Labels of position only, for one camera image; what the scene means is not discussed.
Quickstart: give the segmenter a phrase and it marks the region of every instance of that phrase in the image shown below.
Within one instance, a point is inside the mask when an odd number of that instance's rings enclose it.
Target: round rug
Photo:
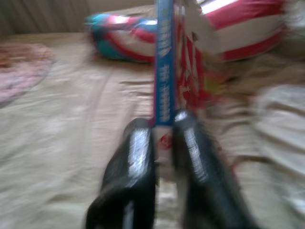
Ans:
[[[39,83],[53,62],[53,53],[42,44],[0,45],[0,105]]]

